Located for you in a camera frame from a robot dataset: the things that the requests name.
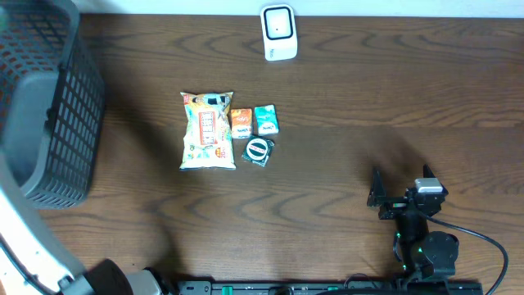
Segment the green Zam-Buk box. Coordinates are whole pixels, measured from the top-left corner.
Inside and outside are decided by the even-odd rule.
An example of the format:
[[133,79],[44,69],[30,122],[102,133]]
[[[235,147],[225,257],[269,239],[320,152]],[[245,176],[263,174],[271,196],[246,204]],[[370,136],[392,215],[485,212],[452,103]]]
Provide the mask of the green Zam-Buk box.
[[242,153],[242,158],[258,166],[266,167],[273,148],[272,140],[251,135]]

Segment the green tissue pack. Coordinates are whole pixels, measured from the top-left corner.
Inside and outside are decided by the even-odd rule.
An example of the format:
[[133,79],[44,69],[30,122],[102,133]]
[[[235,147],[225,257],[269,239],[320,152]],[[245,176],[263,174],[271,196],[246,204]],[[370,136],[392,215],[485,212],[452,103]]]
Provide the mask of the green tissue pack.
[[258,128],[258,135],[271,135],[279,132],[278,118],[273,104],[256,107],[255,118]]

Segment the orange tissue pack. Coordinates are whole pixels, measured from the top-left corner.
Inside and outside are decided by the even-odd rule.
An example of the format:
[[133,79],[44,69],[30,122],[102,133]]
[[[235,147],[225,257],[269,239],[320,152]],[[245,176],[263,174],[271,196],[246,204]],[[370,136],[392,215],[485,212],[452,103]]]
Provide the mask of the orange tissue pack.
[[252,110],[250,108],[231,110],[231,130],[235,139],[249,138],[252,135]]

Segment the yellow snack bag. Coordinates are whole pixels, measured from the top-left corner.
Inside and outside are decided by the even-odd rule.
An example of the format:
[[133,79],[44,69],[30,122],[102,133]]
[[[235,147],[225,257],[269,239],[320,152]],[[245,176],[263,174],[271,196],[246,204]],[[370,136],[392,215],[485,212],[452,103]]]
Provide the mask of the yellow snack bag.
[[235,170],[233,136],[228,113],[233,92],[184,93],[187,116],[180,170],[220,168]]

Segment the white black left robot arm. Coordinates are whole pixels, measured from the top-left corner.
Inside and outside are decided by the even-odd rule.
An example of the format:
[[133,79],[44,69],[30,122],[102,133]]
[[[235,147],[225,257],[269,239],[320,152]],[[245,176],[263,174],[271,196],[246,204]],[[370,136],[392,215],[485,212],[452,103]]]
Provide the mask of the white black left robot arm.
[[175,294],[158,272],[125,274],[105,259],[86,269],[53,235],[1,158],[1,284],[7,294]]

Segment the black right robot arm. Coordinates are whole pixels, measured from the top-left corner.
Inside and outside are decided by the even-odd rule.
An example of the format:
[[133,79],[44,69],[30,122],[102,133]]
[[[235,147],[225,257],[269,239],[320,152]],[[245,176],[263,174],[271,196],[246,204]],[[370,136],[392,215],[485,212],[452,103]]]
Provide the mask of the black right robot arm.
[[441,210],[447,189],[435,177],[428,165],[423,177],[414,180],[401,197],[390,197],[377,169],[373,171],[367,206],[379,209],[381,220],[396,224],[394,253],[404,266],[399,279],[401,288],[421,282],[444,281],[455,274],[459,241],[442,231],[430,231],[428,219]]

